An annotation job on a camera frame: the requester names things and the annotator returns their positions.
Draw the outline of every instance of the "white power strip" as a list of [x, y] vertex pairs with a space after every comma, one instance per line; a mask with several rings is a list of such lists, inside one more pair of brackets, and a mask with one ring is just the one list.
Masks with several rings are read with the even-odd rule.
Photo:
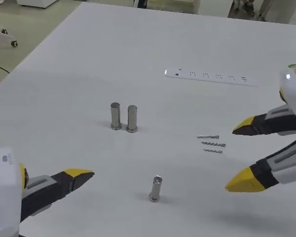
[[169, 78], [181, 78], [181, 79], [212, 81], [212, 82], [237, 84], [237, 85], [257, 86], [252, 79], [249, 79], [245, 76], [237, 76], [234, 74], [206, 73], [206, 72], [197, 72], [194, 70], [171, 68], [171, 69], [167, 69], [164, 75]]

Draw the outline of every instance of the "table surface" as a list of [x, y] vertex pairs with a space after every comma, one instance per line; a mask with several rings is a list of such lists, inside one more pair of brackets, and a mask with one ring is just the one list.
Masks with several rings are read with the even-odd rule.
[[[280, 106], [296, 26], [83, 3], [0, 84], [0, 147], [30, 176], [96, 175], [27, 219], [27, 237], [296, 237], [296, 183], [231, 194], [242, 168], [296, 135], [243, 137], [243, 119]], [[166, 78], [169, 67], [240, 73], [259, 87]], [[123, 129], [110, 128], [121, 104]], [[137, 133], [125, 131], [138, 107]], [[223, 154], [196, 135], [219, 135]], [[161, 199], [148, 199], [154, 175]]]

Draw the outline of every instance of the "metal rod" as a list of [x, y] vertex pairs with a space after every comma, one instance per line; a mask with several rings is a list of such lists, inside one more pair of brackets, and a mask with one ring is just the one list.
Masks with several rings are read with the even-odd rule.
[[126, 130], [130, 133], [137, 132], [137, 107], [135, 105], [128, 106], [128, 122]]
[[111, 128], [113, 130], [120, 130], [122, 128], [122, 123], [120, 122], [120, 105], [117, 102], [111, 103], [111, 117]]
[[152, 190], [151, 190], [151, 193], [149, 194], [150, 201], [152, 202], [159, 201], [161, 184], [162, 184], [161, 176], [159, 175], [155, 176], [152, 183]]

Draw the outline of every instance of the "gray floor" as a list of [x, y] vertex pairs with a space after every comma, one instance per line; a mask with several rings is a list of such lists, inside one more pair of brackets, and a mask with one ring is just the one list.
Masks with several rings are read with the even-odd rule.
[[[91, 2], [132, 6], [133, 0], [91, 0]], [[151, 9], [192, 13], [193, 0], [149, 0]], [[0, 25], [16, 37], [19, 46], [0, 42], [0, 66], [12, 71], [76, 7], [78, 0], [58, 0], [47, 9], [19, 6], [16, 0], [0, 5]], [[0, 82], [6, 73], [0, 70]]]

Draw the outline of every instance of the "small screw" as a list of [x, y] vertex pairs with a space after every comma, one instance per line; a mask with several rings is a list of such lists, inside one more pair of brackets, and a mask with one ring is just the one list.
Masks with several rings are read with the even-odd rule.
[[219, 154], [222, 153], [222, 151], [217, 151], [217, 150], [210, 150], [210, 149], [203, 149], [203, 150], [206, 152], [215, 152], [215, 153], [219, 153]]
[[219, 135], [216, 136], [197, 136], [197, 138], [213, 138], [213, 139], [219, 139]]
[[226, 147], [225, 143], [215, 143], [215, 142], [202, 142], [204, 145], [210, 145], [210, 146], [218, 146], [218, 147]]

